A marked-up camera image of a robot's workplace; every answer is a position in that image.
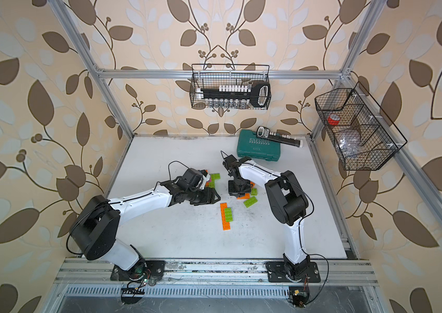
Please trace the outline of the orange brick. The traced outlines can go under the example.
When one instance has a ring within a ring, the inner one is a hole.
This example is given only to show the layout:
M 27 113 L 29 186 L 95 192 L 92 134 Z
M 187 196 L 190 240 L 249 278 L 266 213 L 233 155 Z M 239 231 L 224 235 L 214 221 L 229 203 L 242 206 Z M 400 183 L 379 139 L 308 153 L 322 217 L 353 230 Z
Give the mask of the orange brick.
M 222 215 L 222 228 L 224 231 L 231 230 L 230 223 L 226 220 L 224 215 Z
M 253 191 L 254 187 L 255 187 L 255 184 L 253 182 L 251 182 L 249 192 L 246 192 L 243 196 L 238 196 L 237 199 L 240 199 L 240 200 L 249 199 L 252 196 L 252 191 Z
M 221 215 L 225 216 L 225 209 L 228 207 L 227 203 L 221 203 L 220 204 L 220 211 L 221 211 Z

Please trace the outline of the orange brick top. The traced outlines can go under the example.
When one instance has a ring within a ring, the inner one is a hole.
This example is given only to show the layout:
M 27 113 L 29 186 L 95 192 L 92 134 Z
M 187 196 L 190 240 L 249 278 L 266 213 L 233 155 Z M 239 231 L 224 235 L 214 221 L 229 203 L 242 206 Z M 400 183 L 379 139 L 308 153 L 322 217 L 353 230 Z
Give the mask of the orange brick top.
M 221 211 L 221 215 L 225 216 L 225 209 L 228 207 L 227 203 L 221 203 L 220 204 L 220 211 Z

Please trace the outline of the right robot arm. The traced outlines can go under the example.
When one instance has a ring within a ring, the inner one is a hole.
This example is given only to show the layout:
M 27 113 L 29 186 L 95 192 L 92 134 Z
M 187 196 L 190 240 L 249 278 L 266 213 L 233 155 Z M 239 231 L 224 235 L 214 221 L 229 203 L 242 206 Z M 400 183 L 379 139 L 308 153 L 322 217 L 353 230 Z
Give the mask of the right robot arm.
M 231 177 L 228 181 L 230 195 L 240 198 L 251 191 L 253 184 L 265 189 L 272 214 L 286 226 L 284 268 L 289 276 L 304 272 L 310 258 L 303 245 L 301 223 L 307 216 L 309 201 L 295 174 L 272 171 L 247 156 L 236 159 L 227 155 L 223 157 L 222 164 Z

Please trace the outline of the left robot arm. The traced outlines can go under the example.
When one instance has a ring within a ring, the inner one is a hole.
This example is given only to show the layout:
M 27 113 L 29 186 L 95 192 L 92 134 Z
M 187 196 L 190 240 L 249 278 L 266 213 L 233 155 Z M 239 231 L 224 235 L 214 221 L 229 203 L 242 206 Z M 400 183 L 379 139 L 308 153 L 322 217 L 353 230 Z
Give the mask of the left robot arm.
M 120 226 L 156 209 L 183 202 L 192 206 L 220 201 L 214 188 L 206 184 L 211 176 L 205 170 L 188 168 L 182 176 L 158 182 L 152 189 L 107 199 L 93 197 L 68 232 L 87 260 L 104 260 L 130 275 L 145 271 L 145 259 L 132 245 L 117 238 Z

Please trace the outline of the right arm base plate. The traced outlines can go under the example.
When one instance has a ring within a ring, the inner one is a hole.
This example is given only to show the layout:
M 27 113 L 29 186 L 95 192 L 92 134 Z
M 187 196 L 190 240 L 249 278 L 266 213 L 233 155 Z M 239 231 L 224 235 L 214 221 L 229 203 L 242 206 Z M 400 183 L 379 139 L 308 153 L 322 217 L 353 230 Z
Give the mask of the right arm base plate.
M 316 262 L 301 262 L 293 265 L 289 262 L 274 261 L 266 262 L 268 281 L 272 283 L 295 282 L 304 284 L 305 279 L 309 283 L 321 282 L 320 272 Z

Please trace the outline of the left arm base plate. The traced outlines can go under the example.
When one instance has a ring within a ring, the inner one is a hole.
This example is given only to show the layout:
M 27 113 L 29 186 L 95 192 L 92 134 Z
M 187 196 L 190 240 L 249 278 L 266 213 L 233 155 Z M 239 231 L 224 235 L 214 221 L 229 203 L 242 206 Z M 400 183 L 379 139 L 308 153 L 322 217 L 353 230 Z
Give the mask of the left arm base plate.
M 124 271 L 118 266 L 114 266 L 111 272 L 112 281 L 142 281 L 151 280 L 156 283 L 162 280 L 165 273 L 165 260 L 140 260 L 130 270 Z

